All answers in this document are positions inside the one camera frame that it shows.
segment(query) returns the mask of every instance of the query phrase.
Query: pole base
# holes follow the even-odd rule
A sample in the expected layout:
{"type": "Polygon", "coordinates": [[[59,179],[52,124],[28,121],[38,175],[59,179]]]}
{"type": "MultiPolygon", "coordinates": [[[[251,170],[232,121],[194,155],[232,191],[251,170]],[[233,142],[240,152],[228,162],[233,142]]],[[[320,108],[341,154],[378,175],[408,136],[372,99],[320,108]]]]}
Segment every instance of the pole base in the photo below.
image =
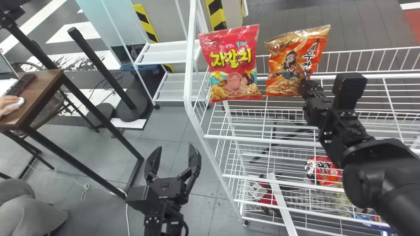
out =
{"type": "MultiPolygon", "coordinates": [[[[104,116],[109,121],[114,116],[115,110],[114,110],[114,107],[110,103],[107,103],[107,102],[101,103],[101,104],[97,105],[96,108],[98,108],[98,110],[102,114],[104,114],[104,116]]],[[[86,115],[86,118],[88,120],[90,120],[90,122],[92,122],[92,124],[95,128],[101,128],[102,127],[102,122],[100,122],[92,112],[88,112],[88,114],[86,115]]]]}
{"type": "Polygon", "coordinates": [[[123,100],[118,104],[117,116],[125,122],[132,122],[140,119],[147,111],[147,99],[138,89],[127,89],[126,94],[136,105],[136,109],[130,110],[123,100]]]}

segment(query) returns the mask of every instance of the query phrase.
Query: white mouse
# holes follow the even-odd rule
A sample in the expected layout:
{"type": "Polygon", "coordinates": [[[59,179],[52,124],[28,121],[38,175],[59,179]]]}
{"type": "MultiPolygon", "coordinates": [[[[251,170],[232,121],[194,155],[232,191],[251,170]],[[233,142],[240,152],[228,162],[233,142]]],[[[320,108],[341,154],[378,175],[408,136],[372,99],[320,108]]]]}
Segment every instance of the white mouse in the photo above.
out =
{"type": "MultiPolygon", "coordinates": [[[[9,105],[5,106],[5,108],[19,108],[24,103],[25,103],[25,99],[23,97],[20,97],[19,101],[17,103],[9,104],[9,105]]],[[[4,113],[4,115],[10,114],[11,112],[13,112],[13,111],[8,111],[8,112],[4,113]]]]}

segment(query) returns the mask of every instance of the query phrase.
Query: wooden table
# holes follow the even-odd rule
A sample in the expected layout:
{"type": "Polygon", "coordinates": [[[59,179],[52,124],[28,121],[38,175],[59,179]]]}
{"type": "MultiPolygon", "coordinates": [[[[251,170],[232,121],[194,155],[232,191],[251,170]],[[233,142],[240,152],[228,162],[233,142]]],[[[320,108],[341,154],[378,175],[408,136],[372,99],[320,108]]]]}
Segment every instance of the wooden table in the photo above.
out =
{"type": "Polygon", "coordinates": [[[109,131],[138,159],[133,173],[131,174],[128,185],[132,185],[132,182],[137,176],[138,170],[142,165],[144,158],[140,153],[127,141],[127,139],[121,134],[121,132],[87,99],[87,97],[73,84],[73,82],[63,73],[62,69],[53,69],[48,71],[35,72],[35,79],[29,84],[29,86],[21,92],[19,95],[25,99],[25,103],[16,111],[5,115],[0,118],[0,132],[4,133],[10,138],[18,138],[10,132],[10,130],[22,130],[33,140],[37,141],[57,156],[74,166],[88,177],[92,178],[109,191],[115,193],[122,199],[125,199],[125,193],[120,191],[118,188],[113,186],[111,183],[106,181],[104,178],[96,174],[94,171],[89,169],[83,163],[79,162],[72,155],[61,149],[59,146],[54,144],[52,141],[47,139],[45,136],[40,134],[38,131],[30,127],[30,124],[36,118],[36,116],[42,111],[45,105],[50,101],[58,89],[64,85],[73,95],[79,99],[86,108],[91,111],[103,125],[109,129],[109,131]]]}

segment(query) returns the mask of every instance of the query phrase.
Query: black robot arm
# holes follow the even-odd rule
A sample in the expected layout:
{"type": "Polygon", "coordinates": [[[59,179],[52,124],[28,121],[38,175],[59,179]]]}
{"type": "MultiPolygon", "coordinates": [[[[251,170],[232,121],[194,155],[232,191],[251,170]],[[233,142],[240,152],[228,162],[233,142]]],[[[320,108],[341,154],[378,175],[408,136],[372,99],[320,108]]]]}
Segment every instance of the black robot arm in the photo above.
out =
{"type": "Polygon", "coordinates": [[[181,236],[183,227],[188,236],[188,226],[180,211],[200,175],[201,154],[189,144],[188,168],[172,178],[158,177],[161,155],[162,147],[158,147],[147,158],[144,167],[147,186],[131,187],[126,202],[144,214],[144,236],[181,236]],[[163,224],[166,233],[162,233],[163,224]]]}
{"type": "Polygon", "coordinates": [[[366,83],[359,73],[338,74],[331,99],[317,82],[304,81],[304,118],[319,128],[318,141],[343,169],[349,200],[357,207],[373,208],[399,235],[419,235],[419,158],[400,140],[376,140],[367,134],[354,110],[366,83]]]}

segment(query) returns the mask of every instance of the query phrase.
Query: white shelf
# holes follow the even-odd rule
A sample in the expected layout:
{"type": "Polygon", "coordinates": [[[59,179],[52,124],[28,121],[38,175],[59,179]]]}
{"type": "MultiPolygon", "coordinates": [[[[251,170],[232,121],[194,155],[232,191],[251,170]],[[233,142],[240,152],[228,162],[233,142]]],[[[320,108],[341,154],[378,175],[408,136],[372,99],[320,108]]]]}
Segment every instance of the white shelf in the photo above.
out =
{"type": "MultiPolygon", "coordinates": [[[[365,75],[367,86],[355,110],[367,132],[376,139],[397,138],[420,155],[419,58],[420,47],[325,52],[318,73],[311,79],[318,80],[326,96],[333,97],[331,89],[337,73],[357,71],[365,75]]],[[[287,224],[273,210],[266,215],[261,209],[265,206],[289,211],[299,230],[333,236],[381,235],[380,230],[366,224],[387,226],[386,223],[352,216],[362,213],[340,196],[344,194],[341,180],[323,186],[307,178],[306,161],[311,156],[326,155],[318,142],[319,131],[307,126],[301,97],[265,96],[266,61],[266,55],[257,57],[262,100],[230,100],[206,110],[209,80],[204,77],[199,99],[194,96],[197,78],[193,78],[193,106],[185,103],[238,217],[279,226],[287,224]],[[260,174],[267,176],[272,172],[281,175],[275,180],[259,178],[260,174]],[[286,207],[264,205],[253,198],[248,187],[256,181],[278,184],[286,207]]]]}
{"type": "MultiPolygon", "coordinates": [[[[192,97],[196,100],[203,78],[206,72],[193,73],[192,97]]],[[[166,79],[164,78],[159,90],[157,91],[156,102],[183,102],[184,101],[184,79],[185,73],[168,73],[166,79]]]]}
{"type": "Polygon", "coordinates": [[[273,210],[266,215],[261,206],[280,208],[277,205],[264,205],[252,197],[249,186],[256,181],[268,183],[260,174],[276,174],[276,183],[282,194],[292,220],[297,229],[321,230],[327,235],[381,235],[380,231],[363,225],[363,223],[387,226],[386,223],[370,222],[355,219],[351,214],[357,209],[343,195],[339,187],[314,185],[306,178],[305,164],[311,156],[323,156],[322,148],[299,147],[293,145],[271,146],[270,144],[253,144],[236,140],[219,139],[213,150],[214,159],[219,166],[222,177],[228,186],[228,194],[238,208],[242,209],[242,218],[264,223],[284,226],[284,222],[273,210]]]}
{"type": "MultiPolygon", "coordinates": [[[[332,82],[320,80],[330,97],[332,82]]],[[[265,85],[258,87],[263,100],[228,101],[230,115],[223,110],[223,104],[216,104],[210,125],[204,128],[204,138],[321,147],[318,129],[306,126],[301,97],[267,97],[265,85]]],[[[377,139],[400,139],[420,154],[420,144],[416,143],[420,134],[419,92],[417,78],[405,79],[405,84],[392,77],[369,79],[356,107],[359,120],[377,139]]]]}
{"type": "MultiPolygon", "coordinates": [[[[137,57],[135,63],[141,65],[186,63],[186,41],[147,43],[137,57]]],[[[200,47],[195,40],[194,51],[200,47]]]]}

